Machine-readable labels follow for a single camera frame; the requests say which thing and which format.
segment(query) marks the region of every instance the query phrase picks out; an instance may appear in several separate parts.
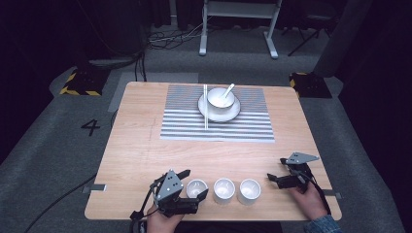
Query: table leg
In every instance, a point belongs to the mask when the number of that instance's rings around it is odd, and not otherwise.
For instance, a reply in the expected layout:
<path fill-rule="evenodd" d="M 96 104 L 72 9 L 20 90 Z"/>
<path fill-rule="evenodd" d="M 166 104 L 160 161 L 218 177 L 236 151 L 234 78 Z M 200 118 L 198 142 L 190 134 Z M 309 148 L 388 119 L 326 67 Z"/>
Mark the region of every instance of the table leg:
<path fill-rule="evenodd" d="M 202 36 L 200 37 L 199 55 L 206 55 L 206 47 L 207 47 L 207 5 L 208 5 L 208 0 L 204 0 L 204 5 L 203 5 L 203 27 L 202 27 Z"/>
<path fill-rule="evenodd" d="M 281 6 L 282 6 L 282 0 L 278 0 L 278 2 L 276 3 L 275 10 L 273 11 L 272 20 L 270 21 L 269 31 L 263 32 L 264 39 L 266 40 L 267 47 L 269 48 L 270 56 L 273 59 L 277 59 L 279 57 L 278 52 L 276 51 L 275 45 L 273 44 L 272 35 L 273 35 L 273 30 L 276 25 L 276 20 L 278 19 Z"/>

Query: spoon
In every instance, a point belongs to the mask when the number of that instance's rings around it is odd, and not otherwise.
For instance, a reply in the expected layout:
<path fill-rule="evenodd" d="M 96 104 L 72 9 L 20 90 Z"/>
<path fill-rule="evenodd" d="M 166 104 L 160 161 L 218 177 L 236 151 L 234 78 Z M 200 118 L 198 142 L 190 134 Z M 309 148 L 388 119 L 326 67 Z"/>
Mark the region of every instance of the spoon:
<path fill-rule="evenodd" d="M 226 90 L 226 92 L 222 95 L 222 98 L 226 98 L 229 94 L 230 90 L 234 88 L 234 83 L 232 83 Z"/>

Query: cable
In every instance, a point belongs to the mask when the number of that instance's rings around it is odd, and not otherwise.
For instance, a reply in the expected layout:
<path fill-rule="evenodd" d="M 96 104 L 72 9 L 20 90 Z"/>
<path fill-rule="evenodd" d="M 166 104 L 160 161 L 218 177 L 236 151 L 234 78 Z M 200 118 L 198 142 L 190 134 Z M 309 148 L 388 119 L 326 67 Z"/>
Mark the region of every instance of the cable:
<path fill-rule="evenodd" d="M 139 62 L 139 60 L 136 61 L 136 63 L 134 64 L 134 79 L 137 82 L 137 63 Z"/>
<path fill-rule="evenodd" d="M 97 173 L 94 174 L 93 176 L 91 176 L 90 178 L 88 178 L 87 180 L 85 180 L 84 182 L 82 182 L 81 184 L 75 186 L 74 188 L 72 188 L 71 190 L 69 190 L 68 192 L 66 192 L 65 194 L 63 194 L 62 196 L 60 196 L 59 198 L 57 198 L 57 200 L 55 200 L 53 203 L 51 203 L 47 208 L 45 208 L 39 215 L 37 215 L 37 217 L 30 223 L 30 225 L 25 229 L 24 233 L 27 233 L 30 228 L 40 219 L 40 217 L 42 217 L 49 209 L 51 209 L 55 204 L 57 204 L 59 201 L 61 201 L 63 198 L 65 198 L 66 196 L 68 196 L 69 194 L 71 194 L 72 192 L 76 191 L 79 187 L 85 185 L 86 183 L 90 182 L 91 180 L 93 180 L 95 177 L 97 176 Z"/>
<path fill-rule="evenodd" d="M 171 31 L 172 33 L 170 33 L 169 36 L 164 36 L 164 32 L 170 32 L 170 31 L 155 32 L 151 36 L 149 36 L 149 38 L 148 38 L 149 39 L 148 49 L 152 49 L 152 50 L 172 50 L 172 49 L 180 46 L 184 42 L 188 42 L 188 41 L 192 40 L 195 37 L 201 36 L 199 31 L 197 31 L 196 34 L 192 35 L 192 33 L 194 31 L 196 31 L 197 28 L 199 28 L 201 25 L 203 25 L 203 23 L 200 23 L 199 25 L 194 27 L 193 29 L 191 29 L 191 31 L 188 31 L 188 32 L 181 31 L 181 33 L 178 34 L 178 35 L 174 35 L 177 32 L 177 30 Z M 160 42 L 164 42 L 164 45 L 160 46 L 160 45 L 155 44 L 155 43 L 160 43 Z"/>
<path fill-rule="evenodd" d="M 146 56 L 146 55 L 145 55 L 145 53 L 143 52 L 143 53 L 142 53 L 142 59 L 141 59 L 141 61 L 142 61 L 142 67 L 139 66 L 139 68 L 141 68 L 141 69 L 140 69 L 140 74 L 142 74 L 142 76 L 143 76 L 143 81 L 144 81 L 144 82 L 147 82 L 148 79 L 146 78 L 145 56 Z"/>
<path fill-rule="evenodd" d="M 115 112 L 112 114 L 112 119 L 110 120 L 110 125 L 111 125 L 111 127 L 113 128 L 113 124 L 114 124 L 114 119 L 115 119 L 115 116 L 117 115 L 117 113 L 118 113 L 118 110 L 119 109 L 117 109 L 117 110 L 115 110 Z"/>
<path fill-rule="evenodd" d="M 142 65 L 139 62 L 139 71 L 140 71 L 140 75 L 143 77 L 143 72 L 142 72 Z"/>
<path fill-rule="evenodd" d="M 158 211 L 158 209 L 155 209 L 153 212 L 151 212 L 151 213 L 149 213 L 149 214 L 145 215 L 144 217 L 146 217 L 146 216 L 151 216 L 152 214 L 156 213 L 157 211 Z"/>
<path fill-rule="evenodd" d="M 143 201 L 143 205 L 142 205 L 140 211 L 139 212 L 133 212 L 131 214 L 131 216 L 130 216 L 131 222 L 130 222 L 130 225 L 129 225 L 129 232 L 130 233 L 133 233 L 133 228 L 134 228 L 134 225 L 136 224 L 136 222 L 139 222 L 145 216 L 151 216 L 152 214 L 154 214 L 158 210 L 158 209 L 156 209 L 155 211 L 153 211 L 152 213 L 147 214 L 147 215 L 144 214 L 145 207 L 146 207 L 146 204 L 148 203 L 149 197 L 151 196 L 151 194 L 155 195 L 155 185 L 156 185 L 156 182 L 154 182 L 151 185 L 151 188 L 149 189 L 148 194 L 146 194 L 146 198 Z"/>
<path fill-rule="evenodd" d="M 144 52 L 143 48 L 142 50 L 138 50 L 135 53 L 132 54 L 125 54 L 116 50 L 113 50 L 104 40 L 103 38 L 100 36 L 99 32 L 97 31 L 96 27 L 94 26 L 93 22 L 91 21 L 91 18 L 88 16 L 85 8 L 82 6 L 82 4 L 80 3 L 79 0 L 76 0 L 77 4 L 79 5 L 80 9 L 82 10 L 82 13 L 85 15 L 88 23 L 90 24 L 91 28 L 94 31 L 94 34 L 97 36 L 97 38 L 100 40 L 101 43 L 103 43 L 103 45 L 112 53 L 116 54 L 116 55 L 120 55 L 120 56 L 128 56 L 130 57 L 130 60 L 124 61 L 124 62 L 115 62 L 112 64 L 104 64 L 104 65 L 98 65 L 98 64 L 91 64 L 93 65 L 95 68 L 97 69 L 101 69 L 101 70 L 115 70 L 115 69 L 119 69 L 125 66 L 128 66 L 130 64 L 133 64 L 134 62 L 138 61 L 139 58 L 141 57 L 141 53 Z"/>
<path fill-rule="evenodd" d="M 312 177 L 313 177 L 313 180 L 312 180 L 312 179 L 310 179 L 308 176 L 306 176 L 306 174 L 304 174 L 304 173 L 299 172 L 299 175 L 305 177 L 307 180 L 309 180 L 309 182 L 311 182 L 311 183 L 313 184 L 314 187 L 316 187 L 316 189 L 317 189 L 318 192 L 319 192 L 319 195 L 321 196 L 322 202 L 324 203 L 324 206 L 325 206 L 325 209 L 326 209 L 326 211 L 327 211 L 327 214 L 328 214 L 328 215 L 331 215 L 330 206 L 329 206 L 329 203 L 328 203 L 327 200 L 326 200 L 325 193 L 324 193 L 324 191 L 321 189 L 321 187 L 318 185 L 318 183 L 316 182 L 315 176 L 312 175 Z"/>

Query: white plate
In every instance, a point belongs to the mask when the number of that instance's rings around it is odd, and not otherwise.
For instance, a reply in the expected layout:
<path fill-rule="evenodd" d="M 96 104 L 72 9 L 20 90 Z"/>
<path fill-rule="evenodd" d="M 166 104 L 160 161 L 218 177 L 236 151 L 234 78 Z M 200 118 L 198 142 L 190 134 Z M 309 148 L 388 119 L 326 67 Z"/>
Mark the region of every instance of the white plate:
<path fill-rule="evenodd" d="M 203 95 L 200 96 L 199 101 L 197 102 L 197 106 L 199 107 L 200 113 L 205 116 Z M 233 103 L 232 107 L 225 113 L 215 113 L 215 112 L 213 112 L 212 108 L 208 108 L 208 118 L 212 121 L 215 121 L 215 122 L 229 121 L 229 120 L 235 118 L 236 116 L 238 116 L 239 113 L 240 113 L 240 102 L 236 98 L 236 96 L 234 97 L 234 103 Z"/>

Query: wooden table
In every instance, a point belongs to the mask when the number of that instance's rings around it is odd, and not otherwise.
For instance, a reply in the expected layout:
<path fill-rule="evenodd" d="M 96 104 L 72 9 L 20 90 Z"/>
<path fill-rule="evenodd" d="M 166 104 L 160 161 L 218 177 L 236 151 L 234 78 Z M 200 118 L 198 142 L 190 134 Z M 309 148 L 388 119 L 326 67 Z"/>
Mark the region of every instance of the wooden table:
<path fill-rule="evenodd" d="M 127 85 L 95 179 L 95 183 L 107 187 L 105 191 L 91 192 L 87 218 L 129 219 L 133 211 L 140 210 L 155 179 L 169 169 L 176 173 L 190 169 L 190 176 L 182 180 L 183 184 L 203 180 L 209 186 L 209 193 L 197 214 L 186 215 L 184 220 L 304 220 L 306 217 L 289 193 L 266 177 L 267 173 L 288 175 L 288 169 L 279 159 L 288 158 L 294 151 L 321 156 L 309 166 L 320 187 L 331 189 L 322 155 L 292 88 L 247 86 L 263 90 L 275 143 L 204 142 L 160 139 L 170 84 Z M 213 185 L 219 178 L 231 179 L 236 191 L 243 180 L 254 179 L 261 186 L 261 195 L 252 206 L 243 206 L 236 196 L 228 205 L 218 205 L 213 200 Z M 186 197 L 186 188 L 181 197 Z M 336 198 L 326 199 L 333 217 L 340 219 Z M 146 209 L 152 202 L 151 197 Z"/>

